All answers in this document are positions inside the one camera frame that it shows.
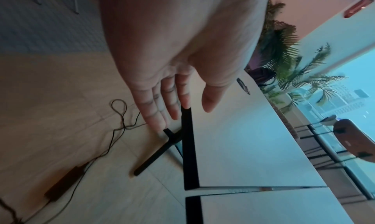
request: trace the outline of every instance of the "finger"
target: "finger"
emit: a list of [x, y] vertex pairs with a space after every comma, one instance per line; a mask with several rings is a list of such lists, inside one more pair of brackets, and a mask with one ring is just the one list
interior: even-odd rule
[[181, 110], [177, 103], [175, 76], [161, 80], [161, 95], [163, 96], [165, 107], [171, 115], [171, 118], [178, 120], [181, 117]]
[[166, 128], [165, 119], [155, 103], [152, 89], [131, 89], [130, 91], [145, 122], [155, 131], [164, 130]]
[[222, 99], [225, 91], [230, 85], [227, 86], [211, 86], [206, 84], [202, 95], [202, 106], [207, 113], [214, 110], [217, 104]]
[[177, 95], [181, 102], [181, 106], [184, 109], [189, 109], [190, 108], [189, 82], [190, 82], [191, 74], [189, 75], [177, 74], [175, 77], [176, 77], [175, 84], [176, 84], [176, 89], [177, 89]]
[[152, 93], [154, 94], [155, 104], [156, 104], [158, 110], [160, 111], [161, 115], [164, 118], [165, 128], [168, 128], [169, 118], [168, 118], [167, 110], [165, 109], [164, 100], [163, 100], [163, 98], [161, 96], [160, 86], [161, 86], [160, 82], [158, 84], [156, 84], [156, 86], [154, 86], [152, 88]]

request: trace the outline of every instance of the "glass window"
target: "glass window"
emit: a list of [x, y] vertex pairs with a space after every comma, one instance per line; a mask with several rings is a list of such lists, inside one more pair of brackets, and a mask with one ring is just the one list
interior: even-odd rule
[[[300, 104], [298, 108], [311, 122], [319, 121], [330, 115], [336, 115], [341, 119], [350, 119], [360, 130], [375, 140], [375, 49], [329, 74], [348, 77], [330, 85], [337, 95], [323, 106], [318, 106], [316, 102], [321, 94], [317, 93], [305, 103]], [[316, 128], [318, 133], [329, 130], [332, 130], [332, 126], [318, 125]], [[321, 138], [336, 152], [345, 150], [333, 133], [322, 135]], [[346, 153], [343, 154], [345, 155], [340, 156], [341, 160], [353, 157]], [[353, 159], [346, 161], [345, 165], [352, 169], [365, 188], [375, 195], [375, 163]]]

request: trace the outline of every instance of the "sky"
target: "sky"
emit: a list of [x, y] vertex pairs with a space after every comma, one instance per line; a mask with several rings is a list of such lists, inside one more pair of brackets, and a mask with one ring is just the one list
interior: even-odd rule
[[348, 78], [340, 84], [352, 91], [362, 89], [370, 97], [365, 100], [364, 107], [339, 117], [350, 119], [375, 140], [375, 48], [330, 73], [330, 75], [342, 74]]

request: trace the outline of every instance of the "palm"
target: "palm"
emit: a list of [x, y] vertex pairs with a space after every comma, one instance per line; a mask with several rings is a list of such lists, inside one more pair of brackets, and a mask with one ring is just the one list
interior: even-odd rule
[[101, 0], [108, 46], [145, 121], [168, 126], [190, 107], [189, 79], [206, 82], [210, 112], [246, 66], [267, 0]]

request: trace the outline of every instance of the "light wooden floor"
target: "light wooden floor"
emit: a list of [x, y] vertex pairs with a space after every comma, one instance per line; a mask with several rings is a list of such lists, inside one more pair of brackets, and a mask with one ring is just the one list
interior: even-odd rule
[[[121, 121], [109, 102], [133, 99], [109, 53], [2, 55], [0, 65], [0, 196], [27, 218], [68, 170], [106, 149]], [[131, 106], [125, 122], [137, 113]], [[140, 176], [129, 175], [165, 141], [148, 126], [126, 131], [51, 223], [185, 223], [182, 159], [174, 147]], [[29, 223], [53, 216], [71, 192]], [[10, 222], [0, 209], [0, 223]]]

